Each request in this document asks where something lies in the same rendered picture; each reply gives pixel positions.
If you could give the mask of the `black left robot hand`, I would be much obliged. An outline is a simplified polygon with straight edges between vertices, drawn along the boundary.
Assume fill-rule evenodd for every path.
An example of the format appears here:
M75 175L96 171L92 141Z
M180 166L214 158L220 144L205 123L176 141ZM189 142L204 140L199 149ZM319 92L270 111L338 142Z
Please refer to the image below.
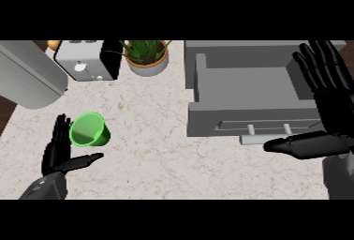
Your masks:
M41 174L49 175L61 172L83 169L103 157L103 153L96 153L81 157L71 157L69 128L71 118L61 114L55 120L53 137L46 146L41 160Z

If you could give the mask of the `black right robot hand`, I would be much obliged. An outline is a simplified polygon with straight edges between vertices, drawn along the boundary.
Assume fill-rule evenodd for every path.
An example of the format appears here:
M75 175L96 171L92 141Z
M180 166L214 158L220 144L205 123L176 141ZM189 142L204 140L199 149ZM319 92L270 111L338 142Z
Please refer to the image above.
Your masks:
M354 154L354 78L329 40L301 43L294 59L310 86L325 130L264 143L266 152L297 159Z

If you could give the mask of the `green cup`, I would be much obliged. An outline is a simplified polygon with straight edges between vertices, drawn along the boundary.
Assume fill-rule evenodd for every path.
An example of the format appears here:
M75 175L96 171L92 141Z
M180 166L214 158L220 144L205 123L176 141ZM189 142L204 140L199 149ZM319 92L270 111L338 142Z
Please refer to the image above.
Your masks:
M99 113L84 113L69 129L69 139L75 146L105 146L111 140L111 132Z

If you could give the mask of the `grey drawer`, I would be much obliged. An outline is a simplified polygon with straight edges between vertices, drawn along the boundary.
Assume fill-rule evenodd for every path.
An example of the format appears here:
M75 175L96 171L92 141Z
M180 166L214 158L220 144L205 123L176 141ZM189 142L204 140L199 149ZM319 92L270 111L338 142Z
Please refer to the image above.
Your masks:
M300 67L210 68L196 55L190 137L300 134L323 129Z

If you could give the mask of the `grey drawer cabinet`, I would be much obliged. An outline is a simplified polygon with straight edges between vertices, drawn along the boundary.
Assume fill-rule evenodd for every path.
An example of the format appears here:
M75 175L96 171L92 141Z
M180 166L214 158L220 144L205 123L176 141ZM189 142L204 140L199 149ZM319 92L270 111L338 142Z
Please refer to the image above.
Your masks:
M193 88L196 54L207 56L208 68L279 68L307 40L186 40L186 89Z

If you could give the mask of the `large grey rounded appliance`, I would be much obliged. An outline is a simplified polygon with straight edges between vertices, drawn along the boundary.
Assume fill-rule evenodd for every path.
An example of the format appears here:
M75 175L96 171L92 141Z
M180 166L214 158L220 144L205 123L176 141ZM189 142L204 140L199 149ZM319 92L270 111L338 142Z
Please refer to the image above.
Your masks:
M0 96L27 109L64 96L68 76L31 40L0 40Z

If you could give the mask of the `silver and black toaster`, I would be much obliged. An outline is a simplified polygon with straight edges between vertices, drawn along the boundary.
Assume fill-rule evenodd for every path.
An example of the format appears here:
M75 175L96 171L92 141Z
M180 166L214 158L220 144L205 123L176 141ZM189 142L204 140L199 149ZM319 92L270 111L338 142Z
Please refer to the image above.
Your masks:
M55 62L77 82L115 81L123 62L117 40L62 40Z

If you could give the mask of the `potted green plant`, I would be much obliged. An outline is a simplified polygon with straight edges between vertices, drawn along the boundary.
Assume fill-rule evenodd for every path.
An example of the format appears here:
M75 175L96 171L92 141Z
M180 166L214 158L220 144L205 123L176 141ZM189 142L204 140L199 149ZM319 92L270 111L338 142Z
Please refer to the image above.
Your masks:
M170 43L165 40L121 40L121 56L139 76L153 77L167 69Z

